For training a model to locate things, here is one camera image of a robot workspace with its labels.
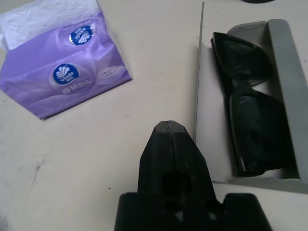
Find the sunglasses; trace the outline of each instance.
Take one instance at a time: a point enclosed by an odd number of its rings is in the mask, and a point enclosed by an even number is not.
[[[239,176],[258,176],[295,162],[284,105],[253,85],[274,74],[258,46],[227,34],[211,39],[225,98],[227,120]]]

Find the table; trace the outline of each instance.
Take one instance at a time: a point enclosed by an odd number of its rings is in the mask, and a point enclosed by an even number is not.
[[[5,1],[0,11],[28,2]],[[0,92],[0,230],[113,230],[119,196],[137,190],[154,126],[175,120],[193,134],[201,2],[100,0],[134,80],[61,114],[40,121]],[[297,2],[206,0],[203,42],[214,30],[274,13],[290,22],[307,73],[308,4]],[[0,51],[0,63],[4,56]],[[274,230],[306,230],[307,195],[214,187],[219,200],[255,193]]]

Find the tissue pack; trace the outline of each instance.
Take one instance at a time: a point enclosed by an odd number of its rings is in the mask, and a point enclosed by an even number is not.
[[[0,88],[42,119],[131,79],[99,12],[9,50]]]

